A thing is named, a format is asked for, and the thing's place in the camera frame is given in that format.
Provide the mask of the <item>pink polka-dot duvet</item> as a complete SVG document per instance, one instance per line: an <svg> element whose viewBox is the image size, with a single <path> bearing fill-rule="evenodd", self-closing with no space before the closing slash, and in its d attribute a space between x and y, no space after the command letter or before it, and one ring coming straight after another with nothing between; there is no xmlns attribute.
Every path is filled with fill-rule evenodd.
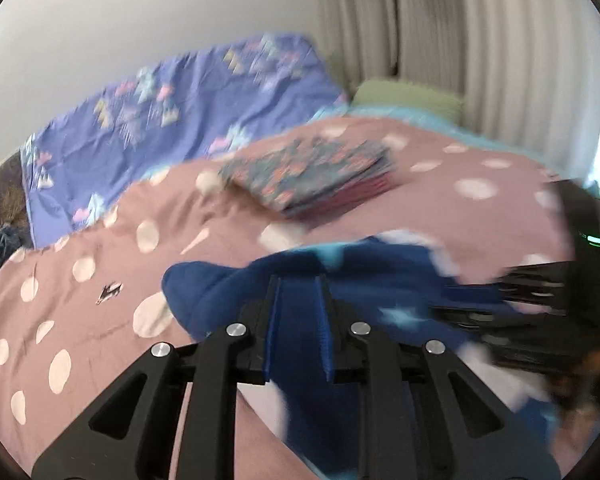
<svg viewBox="0 0 600 480"><path fill-rule="evenodd" d="M251 144L377 141L396 173L389 191L328 220L296 223L222 185L198 159L133 184L91 228L0 270L0 440L23 468L152 344L187 344L161 290L172 264L243 266L271 252L387 233L432 249L465 282L562 260L568 237L537 162L473 148L388 118L321 120Z"/></svg>

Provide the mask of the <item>navy fleece mouse-print garment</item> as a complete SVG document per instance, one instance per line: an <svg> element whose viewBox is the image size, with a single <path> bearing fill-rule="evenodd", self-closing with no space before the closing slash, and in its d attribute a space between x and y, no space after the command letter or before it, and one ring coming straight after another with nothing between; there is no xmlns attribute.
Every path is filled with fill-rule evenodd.
<svg viewBox="0 0 600 480"><path fill-rule="evenodd" d="M265 307L264 376L288 406L288 445L331 479L556 479L538 436L457 355L467 337L431 309L506 314L434 252L386 233L278 252L242 268L194 261L163 275L193 340Z"/></svg>

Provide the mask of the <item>folded floral clothes stack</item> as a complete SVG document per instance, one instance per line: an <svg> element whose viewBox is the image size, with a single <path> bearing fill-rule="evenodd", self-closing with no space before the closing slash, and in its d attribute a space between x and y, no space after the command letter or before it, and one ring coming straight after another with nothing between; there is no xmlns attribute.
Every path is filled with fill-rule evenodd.
<svg viewBox="0 0 600 480"><path fill-rule="evenodd" d="M231 160L220 170L220 177L262 206L286 217L299 217L384 192L395 169L389 148L378 141L314 136L293 140L264 155Z"/></svg>

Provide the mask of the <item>dark tree-print pillow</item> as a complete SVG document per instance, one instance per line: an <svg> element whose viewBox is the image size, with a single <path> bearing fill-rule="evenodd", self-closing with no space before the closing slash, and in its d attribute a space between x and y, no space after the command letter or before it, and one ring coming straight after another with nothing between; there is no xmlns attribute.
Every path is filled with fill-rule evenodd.
<svg viewBox="0 0 600 480"><path fill-rule="evenodd" d="M19 152L0 162L0 229L4 224L29 229Z"/></svg>

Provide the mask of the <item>purple tree-print pillow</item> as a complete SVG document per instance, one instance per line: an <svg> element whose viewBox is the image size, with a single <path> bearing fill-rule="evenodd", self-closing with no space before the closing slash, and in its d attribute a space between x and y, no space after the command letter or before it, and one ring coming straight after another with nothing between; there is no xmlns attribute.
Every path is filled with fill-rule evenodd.
<svg viewBox="0 0 600 480"><path fill-rule="evenodd" d="M168 58L53 118L20 148L32 243L94 224L134 182L228 155L344 102L311 44L263 34Z"/></svg>

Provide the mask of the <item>green pillow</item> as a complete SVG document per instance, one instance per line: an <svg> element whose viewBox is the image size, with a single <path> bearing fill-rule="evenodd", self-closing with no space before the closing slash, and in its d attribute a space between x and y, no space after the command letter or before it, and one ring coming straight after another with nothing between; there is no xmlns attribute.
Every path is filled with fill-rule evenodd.
<svg viewBox="0 0 600 480"><path fill-rule="evenodd" d="M420 108L455 125L463 119L463 99L456 93L408 81L366 80L355 91L352 103Z"/></svg>

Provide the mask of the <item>grey pleated curtain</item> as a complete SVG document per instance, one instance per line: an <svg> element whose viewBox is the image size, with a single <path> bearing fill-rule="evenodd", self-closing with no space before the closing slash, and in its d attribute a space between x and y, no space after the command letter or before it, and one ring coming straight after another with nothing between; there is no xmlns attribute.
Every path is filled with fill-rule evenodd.
<svg viewBox="0 0 600 480"><path fill-rule="evenodd" d="M465 128L587 177L600 143L600 12L591 0L400 0L399 76L386 0L318 0L326 55L358 88L400 79L456 93Z"/></svg>

